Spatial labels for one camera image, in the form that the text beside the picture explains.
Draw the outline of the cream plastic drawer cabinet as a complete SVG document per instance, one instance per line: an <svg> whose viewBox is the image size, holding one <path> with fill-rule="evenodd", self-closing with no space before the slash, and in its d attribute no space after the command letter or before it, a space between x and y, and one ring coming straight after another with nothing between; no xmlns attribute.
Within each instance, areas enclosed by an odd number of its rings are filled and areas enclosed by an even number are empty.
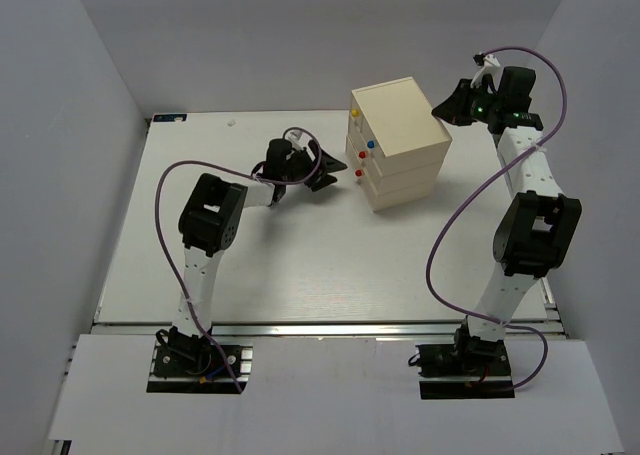
<svg viewBox="0 0 640 455"><path fill-rule="evenodd" d="M429 196L435 187L452 137L431 114L432 106L417 82L406 77L351 91L379 143L369 175L378 196L365 197L378 212ZM353 141L356 126L348 115Z"/></svg>

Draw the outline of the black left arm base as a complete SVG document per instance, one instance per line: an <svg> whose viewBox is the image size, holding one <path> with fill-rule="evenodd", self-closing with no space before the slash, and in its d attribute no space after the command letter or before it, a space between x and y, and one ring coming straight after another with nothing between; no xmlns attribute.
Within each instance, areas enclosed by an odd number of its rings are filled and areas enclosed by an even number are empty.
<svg viewBox="0 0 640 455"><path fill-rule="evenodd" d="M249 348L222 345L223 354L201 335L184 335L176 327L155 334L146 392L151 394L239 395L248 382Z"/></svg>

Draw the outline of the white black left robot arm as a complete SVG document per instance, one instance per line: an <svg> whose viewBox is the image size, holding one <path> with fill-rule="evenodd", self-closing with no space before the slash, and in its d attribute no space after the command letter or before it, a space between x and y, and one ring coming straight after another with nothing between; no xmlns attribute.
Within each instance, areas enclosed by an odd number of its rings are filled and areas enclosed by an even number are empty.
<svg viewBox="0 0 640 455"><path fill-rule="evenodd" d="M293 136L285 136L269 142L265 159L251 170L250 185L202 174L178 220L186 290L172 322L174 331L201 338L211 330L217 271L236 238L244 209L276 205L289 185L302 184L317 192L336 183L334 174L346 169L315 140L303 147Z"/></svg>

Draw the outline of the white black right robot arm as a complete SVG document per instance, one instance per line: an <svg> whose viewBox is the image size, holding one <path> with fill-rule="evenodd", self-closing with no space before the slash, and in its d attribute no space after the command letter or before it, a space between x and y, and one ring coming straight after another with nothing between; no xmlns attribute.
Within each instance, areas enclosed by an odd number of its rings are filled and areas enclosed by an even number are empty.
<svg viewBox="0 0 640 455"><path fill-rule="evenodd" d="M473 350L503 341L527 291L563 263L582 213L580 201L555 181L543 150L542 121L529 110L535 81L532 69L485 66L432 111L454 126L487 126L512 197L494 235L490 281L458 336Z"/></svg>

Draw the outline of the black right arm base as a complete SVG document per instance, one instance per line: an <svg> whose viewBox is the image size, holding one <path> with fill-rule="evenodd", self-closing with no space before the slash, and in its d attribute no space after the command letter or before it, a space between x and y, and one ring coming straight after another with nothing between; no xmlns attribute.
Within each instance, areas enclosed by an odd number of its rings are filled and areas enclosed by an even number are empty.
<svg viewBox="0 0 640 455"><path fill-rule="evenodd" d="M422 344L407 364L419 370L423 400L488 400L515 396L505 344L459 327L451 343Z"/></svg>

